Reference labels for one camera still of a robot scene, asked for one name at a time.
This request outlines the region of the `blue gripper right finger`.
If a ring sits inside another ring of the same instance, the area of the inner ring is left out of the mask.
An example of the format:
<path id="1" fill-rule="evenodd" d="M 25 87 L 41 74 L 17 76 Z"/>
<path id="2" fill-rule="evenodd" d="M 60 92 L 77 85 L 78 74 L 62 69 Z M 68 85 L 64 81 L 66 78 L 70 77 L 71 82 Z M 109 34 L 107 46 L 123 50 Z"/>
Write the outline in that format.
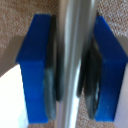
<path id="1" fill-rule="evenodd" d="M 128 56 L 102 16 L 97 16 L 85 65 L 85 104 L 97 122 L 115 117 Z"/>

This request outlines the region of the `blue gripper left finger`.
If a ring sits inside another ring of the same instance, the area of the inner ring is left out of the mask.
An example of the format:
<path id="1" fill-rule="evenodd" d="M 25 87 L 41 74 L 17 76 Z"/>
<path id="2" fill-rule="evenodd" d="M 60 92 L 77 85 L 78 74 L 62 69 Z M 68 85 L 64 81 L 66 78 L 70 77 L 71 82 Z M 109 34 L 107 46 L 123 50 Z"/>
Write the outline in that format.
<path id="1" fill-rule="evenodd" d="M 56 119 L 56 20 L 55 15 L 35 14 L 16 58 L 30 124 Z"/>

